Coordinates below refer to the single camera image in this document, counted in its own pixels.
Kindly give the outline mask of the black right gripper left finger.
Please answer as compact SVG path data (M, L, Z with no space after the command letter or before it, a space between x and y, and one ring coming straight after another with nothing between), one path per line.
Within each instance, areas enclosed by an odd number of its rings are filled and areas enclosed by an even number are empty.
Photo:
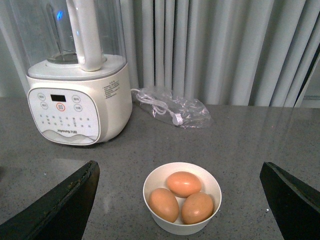
M80 240L93 208L100 167L89 161L0 226L2 240Z

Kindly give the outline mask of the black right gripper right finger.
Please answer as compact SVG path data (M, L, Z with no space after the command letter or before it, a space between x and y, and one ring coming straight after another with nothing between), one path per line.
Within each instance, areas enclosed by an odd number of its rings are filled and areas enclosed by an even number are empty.
M285 240L320 238L320 192L272 162L259 175L268 205Z

